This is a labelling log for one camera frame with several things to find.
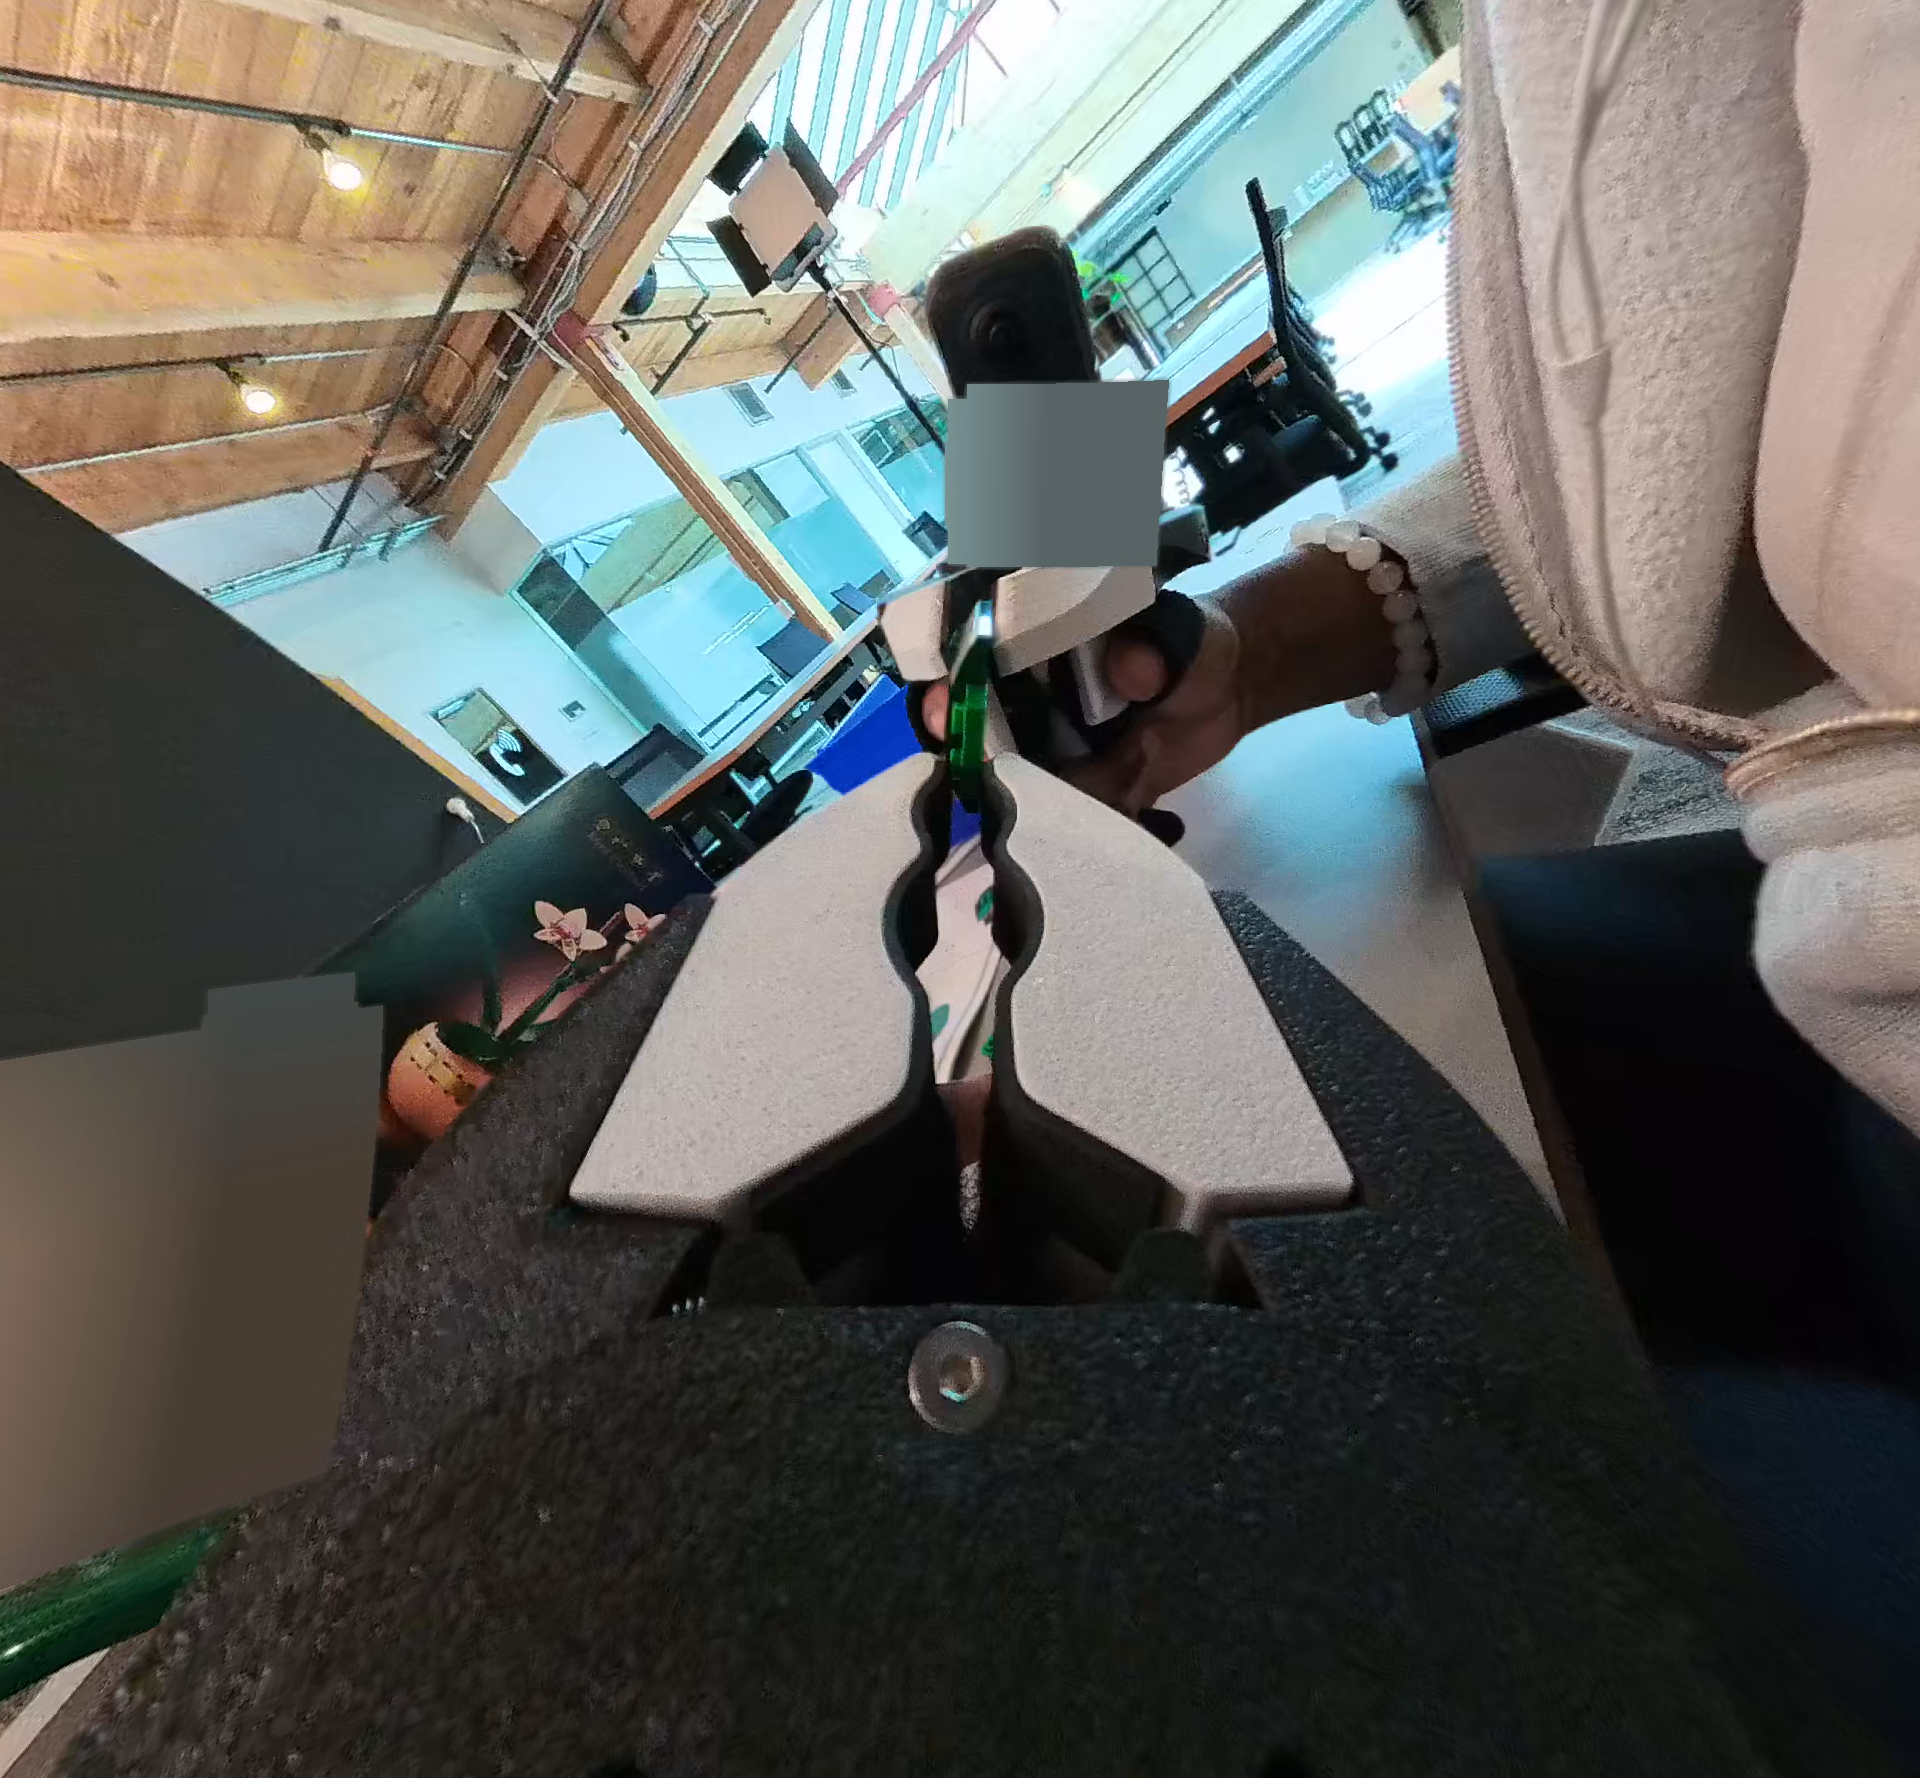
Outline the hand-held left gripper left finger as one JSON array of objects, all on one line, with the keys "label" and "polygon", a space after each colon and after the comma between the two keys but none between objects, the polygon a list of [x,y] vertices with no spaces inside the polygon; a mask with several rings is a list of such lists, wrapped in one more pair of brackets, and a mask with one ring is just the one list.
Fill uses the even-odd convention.
[{"label": "hand-held left gripper left finger", "polygon": [[782,1238],[843,1304],[958,1283],[956,1139],[918,977],[951,791],[908,759],[725,879],[570,1184],[590,1213]]}]

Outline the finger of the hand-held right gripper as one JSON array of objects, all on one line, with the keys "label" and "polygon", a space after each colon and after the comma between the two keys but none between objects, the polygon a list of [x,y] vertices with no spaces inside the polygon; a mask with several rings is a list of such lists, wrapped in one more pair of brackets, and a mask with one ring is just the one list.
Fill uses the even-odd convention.
[{"label": "finger of the hand-held right gripper", "polygon": [[920,722],[951,723],[956,679],[971,649],[974,581],[924,581],[878,608],[878,631],[903,687],[920,690]]},{"label": "finger of the hand-held right gripper", "polygon": [[1158,597],[1149,565],[1023,565],[996,580],[993,671],[1017,676],[1124,625]]}]

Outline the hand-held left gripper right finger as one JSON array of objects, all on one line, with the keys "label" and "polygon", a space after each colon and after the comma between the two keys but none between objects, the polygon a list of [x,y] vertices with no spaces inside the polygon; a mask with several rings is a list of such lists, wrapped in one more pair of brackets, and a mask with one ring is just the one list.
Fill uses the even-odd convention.
[{"label": "hand-held left gripper right finger", "polygon": [[996,872],[982,1294],[1260,1308],[1239,1219],[1337,1215],[1352,1168],[1206,883],[1019,759],[982,784]]}]

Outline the person's right forearm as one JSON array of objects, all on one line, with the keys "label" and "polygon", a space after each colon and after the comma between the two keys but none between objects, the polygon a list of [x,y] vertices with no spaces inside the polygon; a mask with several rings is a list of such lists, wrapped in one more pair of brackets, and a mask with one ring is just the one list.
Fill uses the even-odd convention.
[{"label": "person's right forearm", "polygon": [[1405,628],[1419,634],[1376,692],[1379,719],[1407,716],[1496,665],[1544,659],[1475,526],[1461,446],[1359,504],[1350,518],[1364,539],[1379,544],[1383,561],[1402,568],[1402,590],[1411,600]]}]

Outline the black desk divider panel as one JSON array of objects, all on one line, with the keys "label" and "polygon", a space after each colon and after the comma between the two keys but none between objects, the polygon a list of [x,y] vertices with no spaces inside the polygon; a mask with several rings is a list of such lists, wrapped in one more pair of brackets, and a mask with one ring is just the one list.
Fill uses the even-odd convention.
[{"label": "black desk divider panel", "polygon": [[2,1055],[320,972],[471,855],[362,711],[2,472]]}]

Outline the person's right hand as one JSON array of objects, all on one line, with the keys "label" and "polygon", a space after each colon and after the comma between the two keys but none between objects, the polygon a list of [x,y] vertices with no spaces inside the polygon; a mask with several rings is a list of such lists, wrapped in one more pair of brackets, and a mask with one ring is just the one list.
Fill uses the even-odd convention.
[{"label": "person's right hand", "polygon": [[1107,676],[1139,706],[1070,783],[1137,815],[1198,781],[1248,735],[1300,711],[1388,687],[1395,646],[1363,573],[1298,549],[1196,600],[1203,628],[1180,676],[1134,629],[1111,637]]}]

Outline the blue storage bin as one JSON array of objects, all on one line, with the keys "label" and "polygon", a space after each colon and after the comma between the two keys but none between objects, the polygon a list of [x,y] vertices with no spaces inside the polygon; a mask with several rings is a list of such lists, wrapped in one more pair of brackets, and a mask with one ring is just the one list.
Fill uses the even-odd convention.
[{"label": "blue storage bin", "polygon": [[926,762],[927,753],[903,694],[864,717],[843,719],[809,759],[806,770],[836,798],[847,798],[900,762]]}]

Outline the dark orchid print toy box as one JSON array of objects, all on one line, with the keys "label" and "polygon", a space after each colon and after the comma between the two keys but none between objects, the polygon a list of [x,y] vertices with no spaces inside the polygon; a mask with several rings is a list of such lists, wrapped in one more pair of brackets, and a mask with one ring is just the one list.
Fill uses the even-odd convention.
[{"label": "dark orchid print toy box", "polygon": [[352,976],[380,1019],[375,1189],[553,1044],[707,892],[681,845],[588,769],[335,953],[326,969]]}]

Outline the instruction booklet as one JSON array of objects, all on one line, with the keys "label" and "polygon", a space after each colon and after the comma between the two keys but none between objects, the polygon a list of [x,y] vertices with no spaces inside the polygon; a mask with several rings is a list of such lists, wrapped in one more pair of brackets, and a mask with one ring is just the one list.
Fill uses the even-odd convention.
[{"label": "instruction booklet", "polygon": [[954,847],[934,879],[932,951],[918,977],[927,1006],[932,1077],[945,1087],[989,1069],[1006,961],[996,945],[996,872],[979,837]]}]

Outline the studio panel light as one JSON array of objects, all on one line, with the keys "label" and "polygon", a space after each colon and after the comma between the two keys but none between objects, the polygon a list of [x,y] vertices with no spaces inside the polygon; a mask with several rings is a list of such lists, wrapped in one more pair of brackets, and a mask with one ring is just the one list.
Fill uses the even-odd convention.
[{"label": "studio panel light", "polygon": [[947,448],[942,423],[932,416],[900,374],[892,353],[914,358],[927,385],[926,397],[951,397],[947,368],[924,331],[920,297],[883,281],[854,254],[839,259],[836,210],[839,188],[828,178],[802,135],[786,126],[768,139],[748,123],[711,169],[709,183],[723,193],[725,212],[709,219],[707,233],[750,299],[818,287],[826,322],[854,340],[932,444]]}]

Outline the tall black office chair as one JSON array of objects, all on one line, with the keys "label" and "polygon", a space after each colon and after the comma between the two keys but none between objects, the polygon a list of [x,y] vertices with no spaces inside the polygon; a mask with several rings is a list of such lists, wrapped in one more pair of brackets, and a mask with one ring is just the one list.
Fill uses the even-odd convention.
[{"label": "tall black office chair", "polygon": [[1268,323],[1282,362],[1282,375],[1290,399],[1313,421],[1340,441],[1350,460],[1350,470],[1363,470],[1379,462],[1388,470],[1395,460],[1385,434],[1363,426],[1337,391],[1327,361],[1321,357],[1310,322],[1300,319],[1293,310],[1293,293],[1287,278],[1280,215],[1265,206],[1257,178],[1243,187],[1245,206],[1251,213],[1257,238],[1260,260],[1268,293]]}]

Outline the black phone symbol sign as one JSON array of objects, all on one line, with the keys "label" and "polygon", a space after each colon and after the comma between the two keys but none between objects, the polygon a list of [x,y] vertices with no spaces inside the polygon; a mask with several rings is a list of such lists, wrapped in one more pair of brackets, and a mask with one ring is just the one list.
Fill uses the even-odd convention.
[{"label": "black phone symbol sign", "polygon": [[485,688],[444,701],[431,717],[477,767],[481,781],[516,808],[541,803],[565,778],[562,769]]}]

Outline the row of black office chairs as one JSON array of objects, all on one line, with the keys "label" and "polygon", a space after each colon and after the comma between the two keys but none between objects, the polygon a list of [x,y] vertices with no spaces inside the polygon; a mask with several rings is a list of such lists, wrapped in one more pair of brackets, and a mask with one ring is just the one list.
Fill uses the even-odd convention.
[{"label": "row of black office chairs", "polygon": [[1334,126],[1334,141],[1369,206],[1416,230],[1452,210],[1459,85],[1437,87],[1437,111],[1419,126],[1383,89]]}]

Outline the person's dark pants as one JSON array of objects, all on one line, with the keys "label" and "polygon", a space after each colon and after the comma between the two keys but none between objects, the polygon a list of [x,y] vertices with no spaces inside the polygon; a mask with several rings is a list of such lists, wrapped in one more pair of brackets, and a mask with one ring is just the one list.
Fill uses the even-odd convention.
[{"label": "person's dark pants", "polygon": [[1916,1141],[1765,995],[1734,831],[1479,862],[1668,1406],[1821,1675],[1918,1768]]}]

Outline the person in beige hoodie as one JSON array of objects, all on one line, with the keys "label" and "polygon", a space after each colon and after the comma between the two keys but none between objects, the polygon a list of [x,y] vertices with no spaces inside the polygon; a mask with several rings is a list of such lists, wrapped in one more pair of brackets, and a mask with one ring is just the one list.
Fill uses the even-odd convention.
[{"label": "person in beige hoodie", "polygon": [[1475,526],[1620,722],[1725,759],[1765,995],[1916,1133],[1916,0],[1461,0]]}]

